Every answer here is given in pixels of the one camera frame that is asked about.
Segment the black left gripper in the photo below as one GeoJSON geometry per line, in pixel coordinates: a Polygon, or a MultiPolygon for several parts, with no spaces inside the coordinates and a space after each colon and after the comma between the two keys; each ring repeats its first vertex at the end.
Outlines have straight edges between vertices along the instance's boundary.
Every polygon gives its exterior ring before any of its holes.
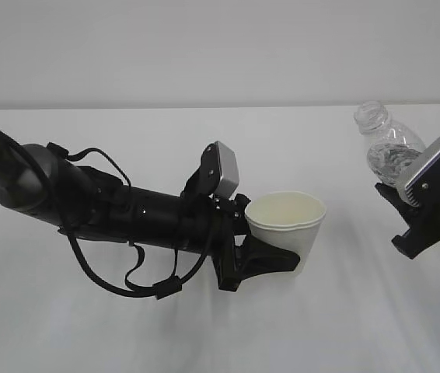
{"type": "Polygon", "coordinates": [[[233,200],[213,197],[210,254],[219,290],[237,291],[241,283],[252,278],[290,274],[301,263],[299,254],[247,235],[245,210],[250,202],[242,193],[233,200]],[[235,241],[237,235],[246,235],[239,247],[235,241]]]}

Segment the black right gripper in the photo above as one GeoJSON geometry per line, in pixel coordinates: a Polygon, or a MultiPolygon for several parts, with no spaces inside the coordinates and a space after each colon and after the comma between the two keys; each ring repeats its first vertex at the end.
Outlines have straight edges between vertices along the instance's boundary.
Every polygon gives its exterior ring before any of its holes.
{"type": "Polygon", "coordinates": [[[412,207],[391,186],[376,183],[375,189],[402,218],[412,218],[408,230],[392,239],[392,244],[400,253],[413,259],[440,241],[440,201],[433,205],[412,207]]]}

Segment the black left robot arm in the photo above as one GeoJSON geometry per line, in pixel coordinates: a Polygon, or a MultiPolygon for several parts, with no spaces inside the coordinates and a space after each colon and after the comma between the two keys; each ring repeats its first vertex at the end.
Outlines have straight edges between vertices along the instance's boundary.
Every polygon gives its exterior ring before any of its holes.
{"type": "Polygon", "coordinates": [[[211,258],[218,287],[236,291],[248,278],[293,271],[297,253],[253,234],[246,216],[249,198],[237,192],[234,152],[220,141],[202,152],[200,164],[177,195],[132,186],[123,172],[111,175],[81,166],[86,151],[59,145],[20,145],[0,131],[0,205],[58,228],[83,272],[103,289],[126,298],[165,298],[182,290],[211,258]],[[123,288],[98,276],[84,257],[82,240],[117,242],[197,253],[183,276],[171,273],[150,286],[127,281],[123,288]]]}

